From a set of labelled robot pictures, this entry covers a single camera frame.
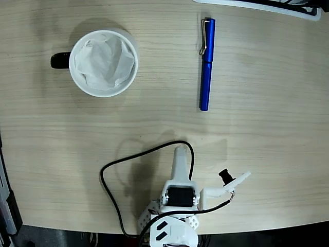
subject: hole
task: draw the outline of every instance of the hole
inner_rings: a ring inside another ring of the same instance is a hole
[[[166,232],[162,232],[156,237],[156,241],[160,241],[162,238],[164,238],[166,235],[168,235]]]
[[[163,221],[161,224],[159,224],[157,227],[156,227],[156,230],[159,231],[159,230],[162,230],[166,225],[168,225],[165,221]]]

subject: black mug handle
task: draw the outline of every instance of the black mug handle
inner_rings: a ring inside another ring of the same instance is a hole
[[[60,52],[52,55],[50,58],[50,66],[52,68],[68,68],[70,54],[70,52]]]

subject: mug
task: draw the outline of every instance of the mug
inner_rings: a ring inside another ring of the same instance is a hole
[[[75,67],[75,55],[81,50],[86,42],[100,34],[114,34],[121,38],[130,49],[135,58],[135,63],[127,80],[118,86],[107,90],[97,90],[88,86],[83,74],[79,73]],[[69,69],[71,77],[75,84],[85,93],[95,97],[112,97],[125,91],[134,81],[138,70],[138,47],[135,39],[126,31],[119,28],[103,29],[90,32],[83,36],[73,47],[71,52],[61,52],[53,55],[50,59],[50,66],[56,69]]]

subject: blue pen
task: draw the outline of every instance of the blue pen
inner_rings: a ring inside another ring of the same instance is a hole
[[[202,20],[202,36],[204,44],[200,50],[200,55],[203,56],[200,109],[204,112],[208,110],[209,105],[211,69],[214,58],[215,26],[216,21],[212,18]]]

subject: pen cap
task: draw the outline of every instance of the pen cap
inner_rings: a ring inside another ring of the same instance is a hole
[[[214,44],[215,44],[215,26],[216,21],[212,18],[207,18],[205,22],[206,44],[207,48],[204,53],[204,60],[212,62],[214,59]]]

